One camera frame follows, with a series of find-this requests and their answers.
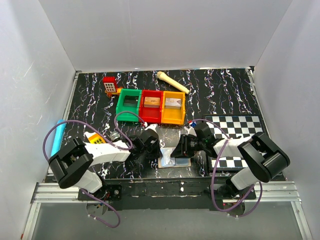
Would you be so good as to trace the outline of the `silver white credit card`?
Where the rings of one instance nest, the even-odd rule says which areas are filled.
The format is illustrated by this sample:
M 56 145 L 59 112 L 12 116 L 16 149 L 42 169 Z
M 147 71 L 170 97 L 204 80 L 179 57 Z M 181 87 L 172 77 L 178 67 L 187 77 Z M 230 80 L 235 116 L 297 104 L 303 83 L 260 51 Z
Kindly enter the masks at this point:
M 161 149 L 162 157 L 160 163 L 163 168 L 176 166 L 176 159 L 171 157 L 173 151 L 174 148 L 172 147 L 165 147 Z

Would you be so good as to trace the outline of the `beige leather card holder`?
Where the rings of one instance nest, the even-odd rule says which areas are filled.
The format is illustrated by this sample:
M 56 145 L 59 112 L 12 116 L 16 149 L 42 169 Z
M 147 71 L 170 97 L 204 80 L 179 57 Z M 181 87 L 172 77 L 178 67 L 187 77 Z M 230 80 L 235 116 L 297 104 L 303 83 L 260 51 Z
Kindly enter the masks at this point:
M 165 147 L 160 149 L 162 157 L 158 158 L 159 168 L 181 168 L 191 166 L 190 158 L 171 157 L 171 153 L 174 149 L 174 147 Z

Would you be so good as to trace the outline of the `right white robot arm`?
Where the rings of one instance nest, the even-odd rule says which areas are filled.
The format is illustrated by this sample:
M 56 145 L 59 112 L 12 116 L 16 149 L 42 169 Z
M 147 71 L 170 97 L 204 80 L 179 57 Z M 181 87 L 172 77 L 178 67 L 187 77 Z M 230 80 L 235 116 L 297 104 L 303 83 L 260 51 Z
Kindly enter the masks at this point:
M 257 182 L 268 183 L 287 168 L 291 161 L 288 155 L 264 132 L 242 138 L 217 138 L 206 122 L 193 127 L 195 134 L 182 134 L 172 158 L 192 158 L 204 151 L 209 157 L 219 160 L 224 157 L 243 159 L 247 167 L 229 177 L 214 193 L 237 199 L 245 189 Z

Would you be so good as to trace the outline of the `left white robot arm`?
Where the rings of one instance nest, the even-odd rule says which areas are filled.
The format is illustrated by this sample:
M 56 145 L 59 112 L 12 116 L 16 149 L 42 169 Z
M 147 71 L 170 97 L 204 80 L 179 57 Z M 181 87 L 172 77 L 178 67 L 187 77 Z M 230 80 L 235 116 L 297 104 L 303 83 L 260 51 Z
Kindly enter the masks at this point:
M 109 143 L 93 144 L 84 143 L 79 138 L 73 139 L 48 161 L 59 187 L 67 189 L 76 186 L 87 190 L 95 200 L 101 200 L 106 196 L 106 187 L 101 177 L 89 171 L 90 167 L 123 162 L 126 168 L 134 171 L 141 156 L 162 156 L 159 135 L 154 129 L 147 128 L 140 135 L 133 135 L 129 139 L 133 143 L 130 150 L 118 149 L 128 146 L 121 140 L 112 146 Z

